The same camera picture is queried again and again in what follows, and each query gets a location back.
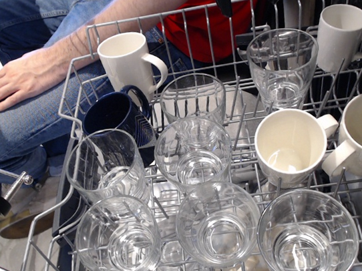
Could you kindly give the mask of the person's bare forearm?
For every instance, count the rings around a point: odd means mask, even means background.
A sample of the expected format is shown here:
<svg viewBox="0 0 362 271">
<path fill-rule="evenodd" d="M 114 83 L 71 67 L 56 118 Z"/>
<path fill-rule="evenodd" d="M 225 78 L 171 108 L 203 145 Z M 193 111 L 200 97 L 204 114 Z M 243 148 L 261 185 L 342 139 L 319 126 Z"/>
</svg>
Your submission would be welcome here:
<svg viewBox="0 0 362 271">
<path fill-rule="evenodd" d="M 134 19 L 141 16 L 174 11 L 188 0 L 113 0 L 96 16 L 85 21 L 75 31 L 50 47 L 53 60 L 63 71 L 74 58 L 87 55 L 89 46 L 96 46 L 114 34 L 108 22 Z"/>
</svg>

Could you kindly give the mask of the person's bare hand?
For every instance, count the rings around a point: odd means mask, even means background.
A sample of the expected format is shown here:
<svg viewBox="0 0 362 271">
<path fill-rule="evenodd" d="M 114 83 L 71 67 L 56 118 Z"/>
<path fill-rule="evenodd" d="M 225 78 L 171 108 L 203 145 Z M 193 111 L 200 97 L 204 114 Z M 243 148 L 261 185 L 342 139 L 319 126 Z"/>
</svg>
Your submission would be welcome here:
<svg viewBox="0 0 362 271">
<path fill-rule="evenodd" d="M 0 112 L 56 86 L 65 79 L 69 63 L 52 46 L 5 64 L 0 69 Z"/>
</svg>

